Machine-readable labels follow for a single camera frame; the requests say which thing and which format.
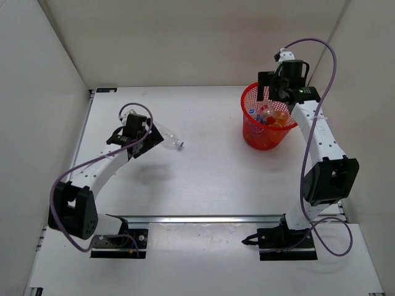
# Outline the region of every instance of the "red plastic basket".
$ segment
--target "red plastic basket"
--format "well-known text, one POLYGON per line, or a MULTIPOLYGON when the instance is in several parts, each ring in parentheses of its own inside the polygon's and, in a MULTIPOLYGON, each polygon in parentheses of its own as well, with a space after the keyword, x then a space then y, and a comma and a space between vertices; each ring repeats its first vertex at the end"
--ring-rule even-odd
POLYGON ((268 99, 268 87, 264 89, 264 102, 268 101, 275 110, 286 112, 289 117, 286 126, 275 127, 259 123, 248 114, 249 109, 257 109, 258 82, 248 86, 241 95, 241 108, 243 110, 243 137, 251 147, 259 150, 270 150, 281 142, 289 131, 297 126, 295 120, 290 116, 287 106, 281 102, 268 99))

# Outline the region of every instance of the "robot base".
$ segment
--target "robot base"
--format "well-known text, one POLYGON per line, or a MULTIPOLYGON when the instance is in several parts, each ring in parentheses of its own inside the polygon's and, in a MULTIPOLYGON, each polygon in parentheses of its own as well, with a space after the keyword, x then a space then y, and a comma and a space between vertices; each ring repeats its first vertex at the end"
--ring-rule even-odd
POLYGON ((139 248, 139 258, 135 248, 130 252, 130 241, 119 237, 116 239, 94 238, 91 258, 123 258, 123 259, 145 259, 148 242, 148 229, 129 229, 129 235, 133 236, 139 248))
POLYGON ((259 228, 257 230, 259 256, 261 261, 296 261, 317 260, 317 253, 312 236, 307 236, 298 246, 289 251, 265 252, 273 249, 283 249, 300 242, 305 233, 294 233, 284 237, 281 226, 275 228, 259 228))

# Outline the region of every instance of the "white floor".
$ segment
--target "white floor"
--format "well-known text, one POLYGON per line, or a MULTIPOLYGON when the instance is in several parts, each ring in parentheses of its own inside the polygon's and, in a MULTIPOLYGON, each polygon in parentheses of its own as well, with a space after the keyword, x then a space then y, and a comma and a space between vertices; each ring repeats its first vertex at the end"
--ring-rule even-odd
MULTIPOLYGON (((298 202, 305 147, 295 128, 271 151, 241 134, 244 87, 118 88, 96 94, 77 163, 98 154, 127 102, 149 107, 178 133, 182 151, 158 146, 122 167, 103 187, 98 212, 114 215, 281 215, 298 202)), ((337 206, 326 211, 339 213, 337 206)), ((241 240, 260 225, 149 226, 145 260, 92 259, 48 229, 30 287, 43 295, 368 295, 382 288, 359 225, 354 247, 337 258, 315 238, 316 261, 259 261, 241 240)), ((336 252, 349 243, 341 224, 319 227, 336 252)))

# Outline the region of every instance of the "plastic bottle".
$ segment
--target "plastic bottle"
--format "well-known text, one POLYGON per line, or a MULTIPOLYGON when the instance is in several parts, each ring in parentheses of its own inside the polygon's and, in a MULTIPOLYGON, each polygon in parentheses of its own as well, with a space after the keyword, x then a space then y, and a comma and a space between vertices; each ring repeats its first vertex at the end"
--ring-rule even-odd
POLYGON ((280 125, 280 126, 286 126, 286 122, 288 121, 288 114, 284 111, 281 110, 276 110, 275 112, 275 118, 276 118, 276 122, 280 125))
POLYGON ((184 146, 184 142, 166 126, 163 126, 156 121, 154 121, 154 124, 164 139, 162 142, 163 146, 168 149, 180 149, 184 146))
POLYGON ((255 111, 255 109, 249 109, 249 110, 248 110, 248 114, 250 114, 250 116, 251 116, 253 119, 256 119, 256 118, 257 118, 257 112, 255 111))
POLYGON ((264 104, 265 104, 266 102, 264 102, 264 101, 259 101, 259 103, 258 103, 258 108, 257 108, 257 113, 259 114, 259 110, 264 106, 264 104))
POLYGON ((275 111, 273 109, 273 106, 269 102, 265 102, 262 104, 261 108, 258 111, 258 117, 257 120, 264 125, 272 125, 273 123, 276 122, 275 119, 275 111))

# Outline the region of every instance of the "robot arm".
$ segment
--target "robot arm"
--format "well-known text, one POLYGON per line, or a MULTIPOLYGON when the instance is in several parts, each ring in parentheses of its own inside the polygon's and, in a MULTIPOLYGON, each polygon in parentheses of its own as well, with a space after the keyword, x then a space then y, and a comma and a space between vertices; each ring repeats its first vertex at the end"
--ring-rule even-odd
MULTIPOLYGON (((295 60, 289 51, 280 51, 275 59, 279 66, 270 77, 269 98, 287 104, 307 142, 321 99, 314 87, 305 87, 309 66, 302 60, 295 60), (304 64, 307 68, 303 75, 304 64)), ((318 112, 310 157, 312 169, 304 177, 303 203, 307 216, 314 220, 324 209, 349 195, 359 169, 358 161, 349 159, 336 142, 322 110, 318 112)), ((285 221, 292 230, 310 226, 299 201, 285 214, 285 221)))
MULTIPOLYGON (((306 101, 296 103, 292 111, 306 142, 317 106, 317 101, 306 101)), ((310 147, 312 169, 304 177, 303 203, 310 220, 349 195, 359 169, 358 161, 349 159, 336 142, 322 110, 319 114, 310 147)), ((285 220, 289 229, 301 230, 310 226, 300 201, 285 215, 285 220)))
MULTIPOLYGON (((149 124, 150 118, 129 113, 127 119, 123 121, 124 126, 113 132, 100 155, 108 154, 140 140, 147 133, 146 126, 149 126, 149 124)), ((96 197, 120 167, 129 162, 130 159, 137 158, 152 149, 163 140, 163 137, 153 125, 148 136, 139 145, 105 157, 84 167, 70 181, 60 182, 54 193, 54 205, 56 213, 67 232, 81 239, 88 239, 93 234, 127 233, 126 221, 97 213, 96 197)), ((48 226, 59 230, 51 211, 49 211, 48 226)))
MULTIPOLYGON (((264 94, 268 93, 269 99, 286 104, 307 142, 321 99, 314 87, 306 87, 309 66, 302 60, 295 60, 292 52, 280 51, 275 55, 275 60, 279 63, 275 72, 258 74, 257 100, 264 100, 264 94)), ((264 254, 297 245, 301 249, 307 248, 309 242, 305 246, 301 242, 309 233, 309 221, 349 195, 359 164, 356 159, 348 158, 340 148, 322 110, 318 111, 309 151, 312 168, 304 176, 302 200, 306 215, 302 211, 301 201, 297 200, 295 206, 283 215, 279 226, 258 229, 257 234, 243 240, 244 244, 259 245, 263 249, 269 247, 264 254)))

